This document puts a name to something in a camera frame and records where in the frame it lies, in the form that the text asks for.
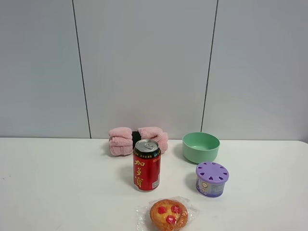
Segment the green plastic bowl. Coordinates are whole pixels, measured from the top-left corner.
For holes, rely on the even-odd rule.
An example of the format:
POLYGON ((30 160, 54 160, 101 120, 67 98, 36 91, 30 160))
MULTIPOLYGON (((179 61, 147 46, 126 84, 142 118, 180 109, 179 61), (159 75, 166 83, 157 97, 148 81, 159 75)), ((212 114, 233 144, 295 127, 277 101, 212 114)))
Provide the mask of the green plastic bowl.
POLYGON ((184 157, 196 164, 213 162, 218 155, 219 146, 219 139, 203 132, 188 133, 182 138, 184 157))

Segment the pink rolled towel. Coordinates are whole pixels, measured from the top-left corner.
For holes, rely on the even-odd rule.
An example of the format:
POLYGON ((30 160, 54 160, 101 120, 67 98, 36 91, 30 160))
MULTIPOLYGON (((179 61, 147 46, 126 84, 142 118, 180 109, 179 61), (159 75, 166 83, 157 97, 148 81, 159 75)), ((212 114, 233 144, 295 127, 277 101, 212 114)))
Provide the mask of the pink rolled towel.
POLYGON ((118 127, 109 131, 108 146, 114 156, 130 155, 136 143, 142 139, 154 140, 158 143, 161 154, 168 149, 168 134, 158 127, 144 127, 132 131, 127 127, 118 127))

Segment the red herbal tea can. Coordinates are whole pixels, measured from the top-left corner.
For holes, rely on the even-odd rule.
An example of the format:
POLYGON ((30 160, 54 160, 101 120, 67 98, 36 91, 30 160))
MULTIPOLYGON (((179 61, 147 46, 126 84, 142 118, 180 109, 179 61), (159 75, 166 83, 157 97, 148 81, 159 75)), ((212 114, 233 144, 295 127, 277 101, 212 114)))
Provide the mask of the red herbal tea can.
POLYGON ((160 183, 161 150, 154 140, 142 139, 133 149, 134 184, 140 191, 149 192, 160 183))

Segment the wrapped fruit tart pastry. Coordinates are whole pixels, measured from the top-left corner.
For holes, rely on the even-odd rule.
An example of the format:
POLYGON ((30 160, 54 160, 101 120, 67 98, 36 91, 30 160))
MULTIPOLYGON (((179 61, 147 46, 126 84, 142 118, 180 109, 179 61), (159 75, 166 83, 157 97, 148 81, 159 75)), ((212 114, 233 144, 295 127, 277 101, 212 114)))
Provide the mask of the wrapped fruit tart pastry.
POLYGON ((138 231, 184 231, 199 215, 199 210, 183 197, 151 201, 136 209, 138 231))

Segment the purple air freshener jar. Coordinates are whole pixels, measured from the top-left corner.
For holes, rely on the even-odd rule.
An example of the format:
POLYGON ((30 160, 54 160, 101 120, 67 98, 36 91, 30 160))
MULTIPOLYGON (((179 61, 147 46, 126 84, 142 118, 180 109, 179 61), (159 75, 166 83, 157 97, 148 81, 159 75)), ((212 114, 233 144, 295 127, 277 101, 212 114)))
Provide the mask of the purple air freshener jar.
POLYGON ((228 170, 215 162, 202 162, 196 166, 196 189, 206 197, 219 197, 223 194, 229 179, 228 170))

